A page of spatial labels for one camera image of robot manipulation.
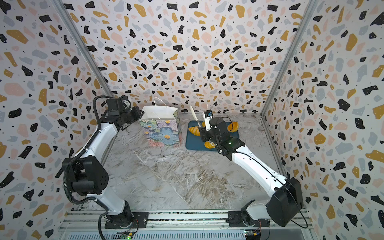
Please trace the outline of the teal rectangular tray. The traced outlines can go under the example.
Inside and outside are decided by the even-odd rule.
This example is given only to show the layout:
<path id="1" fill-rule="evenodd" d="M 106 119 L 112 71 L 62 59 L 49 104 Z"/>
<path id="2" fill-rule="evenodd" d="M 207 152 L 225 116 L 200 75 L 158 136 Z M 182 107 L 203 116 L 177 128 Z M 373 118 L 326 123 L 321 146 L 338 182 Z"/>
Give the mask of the teal rectangular tray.
<path id="1" fill-rule="evenodd" d="M 196 121 L 189 121 L 188 129 L 190 127 L 198 127 L 198 123 Z M 234 133 L 230 133 L 230 135 L 232 137 L 240 138 L 239 137 L 239 131 L 236 131 Z M 215 148 L 213 148 L 213 149 L 206 148 L 205 143 L 201 141 L 201 137 L 193 135 L 189 130 L 187 130 L 186 148 L 187 148 L 187 150 L 191 150 L 191 151 L 217 152 L 217 150 Z"/>

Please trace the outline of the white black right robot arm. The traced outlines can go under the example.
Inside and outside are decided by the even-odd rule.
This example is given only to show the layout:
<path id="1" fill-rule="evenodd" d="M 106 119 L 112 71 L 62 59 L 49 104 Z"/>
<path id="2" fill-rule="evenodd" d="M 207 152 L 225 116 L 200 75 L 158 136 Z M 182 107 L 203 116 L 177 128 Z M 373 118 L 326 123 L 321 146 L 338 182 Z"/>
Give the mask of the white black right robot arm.
<path id="1" fill-rule="evenodd" d="M 222 117 L 212 110 L 203 112 L 204 124 L 198 124 L 201 140 L 231 162 L 242 167 L 269 196 L 267 202 L 250 201 L 241 209 L 240 223 L 253 227 L 259 219 L 269 219 L 280 227 L 294 221 L 304 206 L 301 184 L 296 178 L 286 178 L 260 160 L 246 144 L 230 135 Z"/>

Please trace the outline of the small round orange bun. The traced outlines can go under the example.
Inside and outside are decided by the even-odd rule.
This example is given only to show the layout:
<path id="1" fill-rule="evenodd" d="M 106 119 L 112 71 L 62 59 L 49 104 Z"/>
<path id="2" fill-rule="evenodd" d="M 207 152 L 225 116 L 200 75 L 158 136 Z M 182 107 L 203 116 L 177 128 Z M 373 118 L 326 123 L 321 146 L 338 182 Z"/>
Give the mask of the small round orange bun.
<path id="1" fill-rule="evenodd" d="M 228 131 L 230 133 L 235 133 L 237 132 L 239 129 L 239 123 L 238 122 L 231 122 L 229 125 L 228 125 Z"/>

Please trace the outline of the shell shaped orange bread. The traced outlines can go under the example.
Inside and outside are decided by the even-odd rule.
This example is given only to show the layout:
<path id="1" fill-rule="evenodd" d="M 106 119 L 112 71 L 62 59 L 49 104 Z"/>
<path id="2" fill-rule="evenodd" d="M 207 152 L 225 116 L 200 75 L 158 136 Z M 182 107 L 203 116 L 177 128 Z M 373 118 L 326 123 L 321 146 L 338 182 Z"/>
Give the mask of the shell shaped orange bread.
<path id="1" fill-rule="evenodd" d="M 207 148 L 207 149 L 214 149 L 216 147 L 216 145 L 210 141 L 207 141 L 204 143 L 204 146 Z"/>

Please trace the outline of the green circuit board left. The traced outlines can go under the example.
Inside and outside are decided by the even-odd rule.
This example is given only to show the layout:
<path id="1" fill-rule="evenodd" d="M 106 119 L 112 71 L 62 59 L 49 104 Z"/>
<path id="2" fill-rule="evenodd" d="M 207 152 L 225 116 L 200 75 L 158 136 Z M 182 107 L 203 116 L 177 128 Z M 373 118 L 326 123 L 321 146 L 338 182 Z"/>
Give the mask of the green circuit board left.
<path id="1" fill-rule="evenodd" d="M 118 232 L 117 236 L 120 240 L 132 240 L 134 238 L 134 232 Z"/>

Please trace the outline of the striped croissant bread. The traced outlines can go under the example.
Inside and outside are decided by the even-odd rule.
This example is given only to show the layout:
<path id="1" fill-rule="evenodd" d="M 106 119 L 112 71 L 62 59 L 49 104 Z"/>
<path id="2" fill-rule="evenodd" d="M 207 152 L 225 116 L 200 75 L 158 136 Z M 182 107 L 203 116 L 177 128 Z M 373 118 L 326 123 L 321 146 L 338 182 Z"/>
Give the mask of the striped croissant bread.
<path id="1" fill-rule="evenodd" d="M 194 135 L 194 136 L 198 136 L 200 137 L 201 136 L 201 133 L 200 133 L 200 128 L 198 126 L 195 126 L 195 127 L 189 127 L 188 128 L 189 132 Z"/>

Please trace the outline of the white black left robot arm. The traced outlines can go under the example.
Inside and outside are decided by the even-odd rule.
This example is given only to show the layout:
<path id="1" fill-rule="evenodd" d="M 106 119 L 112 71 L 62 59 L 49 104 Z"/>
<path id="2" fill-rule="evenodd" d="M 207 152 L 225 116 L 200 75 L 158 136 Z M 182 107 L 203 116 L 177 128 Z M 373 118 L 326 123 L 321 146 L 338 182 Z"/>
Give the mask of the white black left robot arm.
<path id="1" fill-rule="evenodd" d="M 105 99 L 107 110 L 99 115 L 97 100 Z M 63 189 L 74 205 L 93 201 L 105 210 L 103 217 L 117 228 L 131 227 L 134 215 L 127 201 L 109 187 L 109 174 L 103 166 L 117 134 L 140 120 L 144 112 L 132 106 L 127 96 L 97 96 L 93 100 L 97 128 L 86 145 L 62 163 Z"/>

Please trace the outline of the circuit board right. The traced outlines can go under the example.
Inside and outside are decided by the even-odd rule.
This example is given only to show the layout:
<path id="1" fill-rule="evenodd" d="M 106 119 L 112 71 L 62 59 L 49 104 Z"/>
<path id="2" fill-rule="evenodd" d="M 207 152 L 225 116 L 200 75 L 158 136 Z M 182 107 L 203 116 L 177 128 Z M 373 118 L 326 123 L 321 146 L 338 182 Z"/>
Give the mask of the circuit board right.
<path id="1" fill-rule="evenodd" d="M 261 230 L 247 230 L 244 232 L 246 240 L 260 240 Z"/>

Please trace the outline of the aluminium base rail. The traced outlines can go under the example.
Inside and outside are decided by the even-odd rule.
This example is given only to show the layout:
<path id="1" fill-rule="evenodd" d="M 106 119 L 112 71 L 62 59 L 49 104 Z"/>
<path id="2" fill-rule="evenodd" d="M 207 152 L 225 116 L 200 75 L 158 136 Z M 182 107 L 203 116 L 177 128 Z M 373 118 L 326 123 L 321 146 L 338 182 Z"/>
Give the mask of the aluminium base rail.
<path id="1" fill-rule="evenodd" d="M 100 211 L 70 211 L 59 228 L 59 240 L 118 239 L 118 232 L 134 232 L 133 240 L 245 240 L 247 230 L 261 230 L 261 240 L 315 240 L 315 230 L 303 210 L 294 221 L 280 227 L 259 219 L 253 227 L 240 223 L 239 210 L 134 211 L 134 224 L 113 227 Z"/>

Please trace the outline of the floral paper gift bag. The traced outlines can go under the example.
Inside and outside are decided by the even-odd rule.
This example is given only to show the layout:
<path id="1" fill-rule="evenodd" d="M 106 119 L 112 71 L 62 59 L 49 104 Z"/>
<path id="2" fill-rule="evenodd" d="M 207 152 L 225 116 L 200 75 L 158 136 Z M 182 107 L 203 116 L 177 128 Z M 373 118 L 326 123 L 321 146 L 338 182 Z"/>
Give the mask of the floral paper gift bag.
<path id="1" fill-rule="evenodd" d="M 143 107 L 140 126 L 151 147 L 179 147 L 182 142 L 179 110 L 166 104 Z"/>

